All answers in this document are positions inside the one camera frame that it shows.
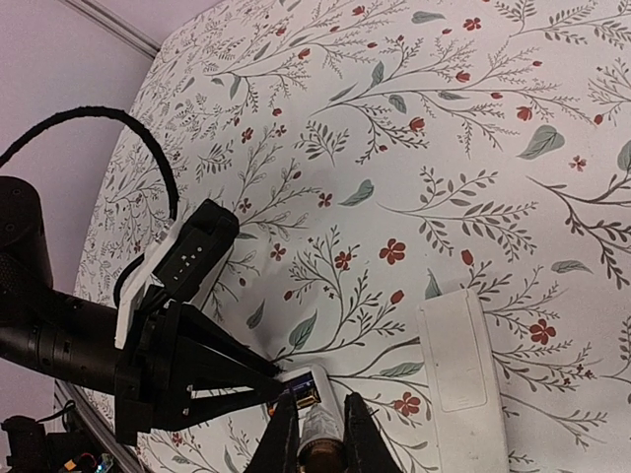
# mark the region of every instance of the wall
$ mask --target wall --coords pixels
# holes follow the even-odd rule
[[[100,0],[111,10],[151,39],[162,42],[174,30],[220,0]]]
[[[0,150],[59,110],[80,104],[129,108],[151,65],[148,58],[61,3],[0,0],[0,7]],[[59,290],[74,288],[92,209],[120,129],[103,119],[61,125],[1,170],[28,180],[41,195]],[[14,414],[41,417],[51,410],[51,380],[0,360],[0,420]],[[0,464],[7,449],[0,437]]]

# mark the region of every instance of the red flower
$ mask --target red flower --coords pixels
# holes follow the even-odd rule
[[[239,204],[239,210],[241,210],[243,213],[246,213],[249,209],[251,209],[251,207],[252,204],[249,202],[249,199],[247,197],[241,204]]]
[[[317,203],[317,206],[321,209],[322,207],[330,207],[331,206],[331,199],[333,198],[333,194],[325,194],[324,192],[322,192],[319,195],[319,202]]]
[[[468,72],[460,71],[456,74],[456,80],[458,82],[469,82],[469,79],[471,79],[471,75]]]
[[[303,59],[305,59],[307,56],[309,56],[311,53],[312,53],[312,51],[311,51],[308,47],[306,47],[305,49],[303,49],[302,51],[300,51],[300,52],[298,53],[298,58],[299,58],[300,60],[303,60]]]
[[[184,443],[184,439],[179,432],[171,434],[171,441],[174,443],[174,446],[180,446]]]
[[[570,163],[570,168],[572,169],[576,168],[578,172],[583,172],[583,168],[587,165],[588,165],[587,160],[582,160],[580,156],[575,156],[574,162]]]
[[[532,108],[529,106],[518,106],[517,110],[517,118],[520,120],[529,121],[532,119]]]
[[[387,258],[387,263],[392,265],[396,261],[401,261],[405,258],[405,243],[396,241],[395,238],[391,238],[387,241],[387,248],[382,248],[379,252],[379,258]]]
[[[281,248],[280,243],[274,244],[274,249],[269,253],[269,257],[280,261],[283,255],[287,252],[287,248]]]
[[[468,32],[474,32],[475,30],[479,30],[480,28],[482,28],[482,25],[480,25],[481,20],[477,17],[475,17],[473,20],[471,20],[470,18],[467,18],[464,21],[464,25],[462,25],[463,28],[466,28],[466,30]]]
[[[401,291],[400,289],[395,292],[394,294],[392,294],[392,296],[390,296],[390,303],[391,304],[398,304],[401,301],[403,301],[403,298],[405,297],[405,294],[403,293],[403,291]]]
[[[254,133],[254,130],[252,130],[251,128],[248,128],[246,131],[244,131],[241,134],[241,142],[245,143],[246,141],[249,141],[252,139],[252,134]]]
[[[473,255],[468,249],[464,249],[462,253],[460,254],[460,256],[462,257],[462,262],[466,264],[467,266],[470,266],[473,264]]]
[[[353,259],[353,255],[348,252],[340,251],[337,256],[335,256],[335,267],[337,269],[341,269],[342,271],[347,271],[348,263],[350,263],[351,259]]]
[[[548,327],[548,322],[540,318],[539,321],[530,328],[530,340],[533,342],[540,342],[541,345],[547,345],[548,340],[552,337],[556,337],[556,330],[554,327]]]
[[[410,129],[412,131],[421,131],[423,128],[425,128],[425,120],[423,118],[419,116],[412,118],[410,121]]]
[[[394,409],[401,411],[405,417],[410,417],[410,414],[418,414],[420,409],[418,406],[421,404],[421,400],[418,397],[412,397],[411,392],[403,393],[403,399],[394,401]]]

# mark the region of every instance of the floral tablecloth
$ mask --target floral tablecloth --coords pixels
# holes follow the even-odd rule
[[[242,233],[205,307],[360,391],[406,472],[438,471],[414,314],[480,297],[514,472],[631,468],[631,1],[228,0],[164,44],[132,113]],[[77,293],[110,304],[164,223],[120,136]],[[90,393],[111,419],[112,402]],[[155,471],[243,471],[250,409],[153,432]]]

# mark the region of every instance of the floral pattern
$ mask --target floral pattern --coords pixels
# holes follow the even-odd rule
[[[627,471],[631,1],[226,0],[163,45],[132,113],[185,218],[241,233],[204,311],[290,369],[360,391],[408,473],[438,471],[414,312],[475,291],[511,471]],[[113,283],[167,221],[123,131],[77,293]],[[111,422],[108,396],[89,397]],[[260,409],[142,436],[154,471],[243,471]]]

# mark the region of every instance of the black cable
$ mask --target black cable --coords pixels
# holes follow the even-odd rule
[[[63,409],[61,409],[60,411],[55,412],[54,414],[48,416],[48,417],[44,417],[42,419],[39,419],[37,421],[38,424],[43,424],[44,422],[49,422],[49,421],[54,421],[55,419],[61,417],[61,416],[65,416],[66,414],[68,414],[70,411],[72,411],[73,409],[76,409],[77,404],[75,403],[75,401],[73,401],[72,399],[70,399],[69,401],[67,401],[64,406]]]
[[[142,139],[143,143],[145,144],[145,146],[147,146],[154,159],[156,160],[156,164],[158,165],[160,174],[165,181],[167,196],[169,197],[169,218],[175,220],[177,218],[177,200],[179,196],[177,194],[177,185],[175,183],[174,172],[171,169],[169,160],[165,156],[165,152],[162,150],[160,143],[156,141],[156,139],[145,127],[145,125],[143,125],[140,121],[138,121],[133,116],[127,114],[123,110],[109,108],[106,106],[80,106],[78,108],[73,108],[72,110],[60,111],[59,113],[55,113],[51,117],[35,125],[24,135],[22,135],[15,143],[13,143],[9,147],[9,149],[5,151],[2,156],[0,156],[0,168],[6,165],[9,160],[22,148],[24,148],[33,138],[46,131],[48,128],[63,123],[64,121],[72,120],[73,118],[82,118],[87,116],[104,117],[120,121],[127,125],[134,133],[136,133],[140,137],[140,139]],[[114,284],[113,294],[113,299],[116,306],[118,306],[118,304],[120,303],[120,291],[122,289],[123,283],[129,277],[129,275],[138,266],[140,266],[140,264],[142,264],[143,261],[144,255],[141,254],[120,273],[120,276],[118,276],[118,279]]]

